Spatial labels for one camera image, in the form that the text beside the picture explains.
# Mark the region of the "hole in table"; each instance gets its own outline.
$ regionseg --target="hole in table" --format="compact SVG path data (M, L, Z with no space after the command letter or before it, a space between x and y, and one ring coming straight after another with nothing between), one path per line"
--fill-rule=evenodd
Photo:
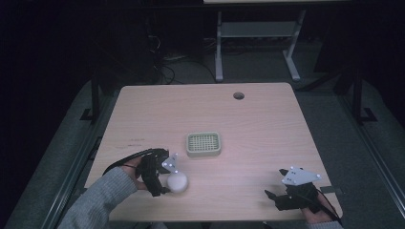
M245 98L245 94L243 94L243 93L234 93L234 94L233 94L233 97L234 97L235 99L241 100L241 99L244 99L244 98Z

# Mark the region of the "finger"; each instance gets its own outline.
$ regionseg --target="finger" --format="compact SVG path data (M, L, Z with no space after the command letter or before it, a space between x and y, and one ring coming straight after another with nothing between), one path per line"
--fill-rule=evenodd
M135 171L135 178L139 178L140 177L140 173L136 170Z
M146 184L143 182L140 182L138 180L135 181L135 186L137 187L137 189L139 190L148 190L148 188L146 187Z
M318 200L322 205L324 205L329 210L331 211L334 210L334 207L330 205L330 202L326 199L326 197L323 194L318 193Z
M309 208L302 208L301 212L303 213L304 217L310 217L313 215L313 213L311 212L311 210Z
M137 158L134 159L134 164L137 166L140 164L141 161L142 161L142 156L138 156Z

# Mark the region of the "white ball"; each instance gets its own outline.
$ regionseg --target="white ball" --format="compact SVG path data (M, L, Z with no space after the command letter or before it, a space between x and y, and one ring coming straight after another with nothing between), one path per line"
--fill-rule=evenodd
M182 193L188 186L188 178L182 172L170 174L167 178L167 186L172 193Z

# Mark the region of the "black cable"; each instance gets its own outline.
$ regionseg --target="black cable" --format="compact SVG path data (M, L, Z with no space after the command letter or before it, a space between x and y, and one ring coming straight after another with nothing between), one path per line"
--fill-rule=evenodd
M139 156L145 156L145 155L148 155L148 154L152 154L153 152L154 152L153 149L148 149L148 150L141 151L141 152L138 152L138 153L136 153L136 154L133 154L133 155L131 155L131 156L128 156L128 157L126 157L126 158L124 158L124 159L121 159L121 160L119 160L119 161L116 161L116 162L114 162L113 164L111 164L110 166L107 167L107 169L104 171L103 175L107 174L108 171L114 169L114 168L117 167L117 166L122 166L122 165L124 165L124 164L125 164L127 161L129 161L129 160L132 160L132 159L137 158L137 157L139 157Z
M213 53L217 48L217 38L208 38L203 40L203 50L205 54Z
M127 164L123 164L123 165L121 165L121 166L131 167L131 168L133 168L133 169L137 169L137 168L138 168L137 166L127 165Z
M214 79L214 82L217 83L217 80L216 80L216 78L215 78L214 73L213 73L206 65L204 65L203 63L201 63L200 61L197 61L197 60L193 60L193 59L189 59L189 60L178 59L178 60L166 61L166 65L164 65L164 67L167 68L167 64L177 64L177 63L187 63L187 62L188 62L188 63L197 63L197 64L203 66L204 68L206 68L206 69L209 71L209 73L211 74L211 77Z
M313 201L312 199L306 198L306 197L301 196L301 195L296 194L296 193L293 193L293 194L294 194L295 196L299 197L299 198L303 198L304 200L306 200L306 201L308 201L308 202L314 204L315 206L317 206L318 208L320 208L322 211L324 211L326 214L328 214L328 216L330 216L330 218L331 218L333 221L337 221L337 222L339 222L340 225L343 226L342 220L340 219L340 217L338 216L338 214L337 214L336 211L334 210L333 206L330 204L330 201L325 197L325 195L324 195L321 191L319 191L319 190L316 190L316 191L317 191L319 194L321 194L322 196L324 196L324 198L327 200L328 204L332 207L334 213L333 213L331 210L329 210L327 207L325 207L324 205L322 205L321 203L319 203L319 202L315 202L315 201Z
M228 41L228 44L223 44L223 55L242 55L249 52L247 46L240 40Z
M170 85L175 80L176 73L172 68L169 68L166 65L162 65L162 67L165 68L165 69L168 69L173 74L172 78L170 78L170 81L169 82L166 81L166 85Z
M180 83L180 84L185 84L185 83L183 83L183 82L181 82L181 81L179 81L179 80L176 80L176 79L174 79L173 81L175 81L175 82L177 82L177 83Z

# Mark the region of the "metal frame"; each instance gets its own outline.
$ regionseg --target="metal frame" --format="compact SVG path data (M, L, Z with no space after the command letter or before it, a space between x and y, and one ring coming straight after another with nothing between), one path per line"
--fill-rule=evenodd
M224 81L223 60L221 54L222 37L291 37L288 49L283 51L292 80L301 79L292 54L300 34L306 11L301 10L297 21L292 22L223 22L222 12L218 11L217 50L215 53L215 80Z
M114 106L115 102L111 97L106 96L102 103L101 110L106 110L108 107ZM101 112L97 119L92 119L92 124L83 139L80 148L77 150L75 160L71 165L66 177L64 177L62 185L57 190L52 206L48 215L40 228L55 228L62 216L64 208L67 206L70 196L72 195L77 178L80 176L82 168L88 162L89 152L94 148L94 142L99 141L99 134L104 132L105 126L100 125L102 121L110 118L110 114Z

